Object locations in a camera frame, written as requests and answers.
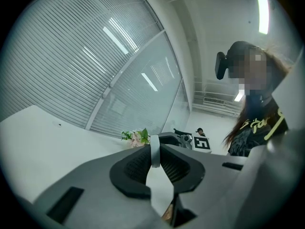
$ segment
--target white panel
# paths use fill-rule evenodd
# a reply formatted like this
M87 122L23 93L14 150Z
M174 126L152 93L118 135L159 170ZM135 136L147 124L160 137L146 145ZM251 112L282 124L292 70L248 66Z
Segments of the white panel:
M182 80L162 132L173 132L174 128L179 131L184 131L189 116L190 107L187 101L184 82Z
M159 32L144 0L36 0L0 55L0 121L34 104L85 127L112 78Z
M91 130L120 137L122 131L147 128L162 131L181 74L163 33L152 41L124 71L104 99Z

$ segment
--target person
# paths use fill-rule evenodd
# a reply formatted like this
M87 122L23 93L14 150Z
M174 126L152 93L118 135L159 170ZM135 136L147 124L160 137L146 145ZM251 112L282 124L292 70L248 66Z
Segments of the person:
M198 132L198 134L201 135L201 136L205 136L205 134L203 133L202 128L198 128L196 132Z
M231 62L230 77L244 84L245 101L235 127L224 139L225 147L230 146L232 156L248 156L253 147L288 129L271 95L288 70L273 55L247 42L235 42L226 58Z

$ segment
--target white ceiling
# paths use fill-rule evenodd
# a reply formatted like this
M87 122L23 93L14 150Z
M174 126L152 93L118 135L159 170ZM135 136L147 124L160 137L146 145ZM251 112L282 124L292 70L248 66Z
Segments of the white ceiling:
M257 0L168 0L183 25L190 47L195 82L195 100L203 96L233 101L238 83L217 80L215 60L218 52L227 53L235 41L247 41L269 49L292 65L302 47L297 33L283 9L269 0L269 32L261 34Z

